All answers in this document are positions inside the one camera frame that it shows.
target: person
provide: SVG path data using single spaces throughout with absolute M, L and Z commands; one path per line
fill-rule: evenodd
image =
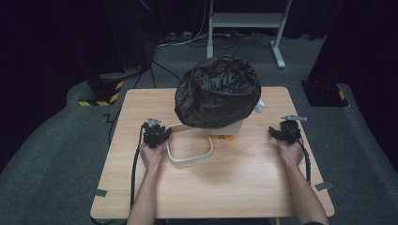
M 300 145 L 297 142 L 286 145 L 284 142 L 278 140 L 277 144 L 289 179 L 293 207 L 299 224 L 329 224 L 321 202 L 299 170 L 299 163 L 303 159 Z M 143 183 L 138 190 L 136 201 L 130 210 L 127 224 L 153 225 L 156 216 L 157 177 L 164 155 L 164 143 L 159 144 L 154 149 L 151 149 L 144 143 L 140 153 L 146 166 L 146 171 Z M 244 221 L 244 219 L 241 219 L 234 222 L 222 222 L 220 219 L 212 219 L 206 220 L 203 223 L 198 222 L 197 224 L 252 224 L 249 221 L 244 223 Z

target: metal stand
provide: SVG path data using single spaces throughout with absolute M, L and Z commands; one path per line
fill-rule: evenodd
M 213 2 L 210 0 L 208 18 L 207 58 L 213 57 L 213 28 L 214 27 L 260 27 L 278 28 L 275 41 L 271 41 L 271 49 L 274 53 L 278 68 L 286 68 L 279 43 L 287 20 L 292 0 L 287 0 L 283 13 L 214 13 Z

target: object covered by bag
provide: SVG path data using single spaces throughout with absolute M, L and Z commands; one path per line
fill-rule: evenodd
M 247 118 L 261 97 L 251 64 L 232 55 L 199 62 L 176 89 L 176 115 L 195 128 L 223 128 Z

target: table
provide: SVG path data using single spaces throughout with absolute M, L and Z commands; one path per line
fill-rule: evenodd
M 127 218 L 130 212 L 131 165 L 138 143 L 140 126 L 147 117 L 161 125 L 179 123 L 174 112 L 175 89 L 142 89 L 127 92 L 115 134 L 99 180 L 92 218 Z M 287 176 L 268 127 L 279 129 L 281 116 L 297 114 L 284 87 L 263 87 L 266 103 L 263 113 L 253 112 L 243 121 L 233 141 L 213 140 L 211 158 L 185 165 L 171 163 L 167 155 L 161 164 L 157 189 L 157 218 L 255 218 L 292 217 L 291 194 Z M 334 208 L 326 190 L 314 185 L 323 179 L 307 137 L 302 138 L 310 154 L 312 187 L 328 216 Z M 193 128 L 172 134 L 170 145 L 179 157 L 198 155 L 208 150 L 204 131 Z M 305 174 L 304 160 L 299 165 Z M 144 178 L 145 165 L 139 157 L 135 193 Z

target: cable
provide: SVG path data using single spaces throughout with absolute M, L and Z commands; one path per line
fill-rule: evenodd
M 302 142 L 299 141 L 298 138 L 296 138 L 296 136 L 293 134 L 292 131 L 290 131 L 290 129 L 286 126 L 283 125 L 284 128 L 286 128 L 287 131 L 289 131 L 289 133 L 292 135 L 292 137 L 296 140 L 296 142 L 298 142 L 298 144 L 300 145 L 302 152 L 304 154 L 304 159 L 305 159 L 305 171 L 306 171 L 306 176 L 307 176 L 307 182 L 310 185 L 311 184 L 311 161 L 310 161 L 310 155 L 307 152 L 307 149 L 305 149 L 304 147 L 304 141 L 302 140 Z
M 167 69 L 166 67 L 161 66 L 160 64 L 158 64 L 157 62 L 155 62 L 155 61 L 153 61 L 153 60 L 152 60 L 152 63 L 156 64 L 158 67 L 160 67 L 160 68 L 166 70 L 167 72 L 169 72 L 169 73 L 171 73 L 173 76 L 175 76 L 177 79 L 181 80 L 181 78 L 179 78 L 177 75 L 175 75 L 174 72 L 170 71 L 170 70 Z
M 131 73 L 130 75 L 126 75 L 126 76 L 124 76 L 124 77 L 121 77 L 121 78 L 114 78 L 114 79 L 110 79 L 110 78 L 101 78 L 104 82 L 121 82 L 121 81 L 124 81 L 124 80 L 126 80 L 126 79 L 128 79 L 128 78 L 135 78 L 136 76 L 139 76 L 139 75 L 141 75 L 143 73 L 143 71 L 142 70 L 138 70 L 138 71 L 136 71 L 136 72 L 133 72 L 133 73 Z
M 217 49 L 220 49 L 220 50 L 230 50 L 230 49 L 234 48 L 237 45 L 237 38 L 235 37 L 234 40 L 235 40 L 235 42 L 231 46 L 229 46 L 227 48 L 222 48 L 222 47 L 214 44 L 214 42 L 213 42 L 213 46 L 216 47 Z
M 144 125 L 141 125 L 140 129 L 140 137 L 137 145 L 137 149 L 135 150 L 134 161 L 132 162 L 132 171 L 131 171 L 131 192 L 130 192 L 130 208 L 134 205 L 134 191 L 135 191 L 135 171 L 137 168 L 137 160 L 140 154 L 140 149 L 142 147 L 141 140 L 143 136 Z
M 226 4 L 228 3 L 228 0 L 225 0 L 224 1 L 224 6 L 222 7 L 222 12 L 224 12 L 225 11 L 225 7 L 226 7 Z
M 143 74 L 140 74 L 140 76 L 138 77 L 137 81 L 135 82 L 134 86 L 132 87 L 132 89 L 135 89 L 135 87 L 137 86 L 138 82 L 140 81 L 141 77 L 143 76 Z
M 99 222 L 98 220 L 96 220 L 95 218 L 92 218 L 91 216 L 90 216 L 90 218 L 91 218 L 91 222 L 93 222 L 94 224 L 97 224 L 97 225 L 109 225 L 109 224 L 116 222 L 116 219 L 111 219 L 111 220 L 108 220 L 105 222 Z
M 199 37 L 199 35 L 201 34 L 201 32 L 202 32 L 202 30 L 203 30 L 203 27 L 204 27 L 204 25 L 205 25 L 205 18 L 206 18 L 206 12 L 207 12 L 207 0 L 205 0 L 205 6 L 204 6 L 204 8 L 205 8 L 205 9 L 204 9 L 204 12 L 203 12 L 202 25 L 201 25 L 201 27 L 200 27 L 200 30 L 199 30 L 198 34 L 197 34 L 192 40 L 183 41 L 183 42 L 174 43 L 174 44 L 161 44 L 161 45 L 156 46 L 156 48 L 158 48 L 158 47 L 164 47 L 164 46 L 169 46 L 169 45 L 182 45 L 182 44 L 187 44 L 187 43 L 191 43 L 191 42 L 193 42 L 193 41 L 195 41 L 195 40 L 197 40 L 197 39 L 200 39 L 200 38 L 203 38 L 203 37 L 207 36 L 208 33 L 206 33 L 206 34 L 204 34 L 204 35 L 202 35 L 202 36 Z
M 257 39 L 251 39 L 251 40 L 244 39 L 244 38 L 245 38 L 245 37 L 253 38 L 254 36 L 238 37 L 237 39 L 239 40 L 239 43 L 259 43 L 259 42 L 269 41 L 269 40 L 272 38 L 272 37 L 269 37 L 269 38 L 267 38 L 267 39 L 265 39 L 265 40 L 262 40 L 263 37 L 266 37 L 266 36 L 267 36 L 267 35 L 261 35 L 261 36 L 259 36 L 259 38 L 257 38 Z
M 193 47 L 193 48 L 197 48 L 197 49 L 205 48 L 207 46 L 207 41 L 202 41 L 202 42 L 205 43 L 205 44 L 201 45 L 201 46 L 194 46 L 194 45 L 192 45 L 190 43 L 187 43 L 187 45 L 189 45 L 190 47 Z
M 152 67 L 150 68 L 150 74 L 152 75 L 152 85 L 156 89 L 155 74 L 153 73 Z

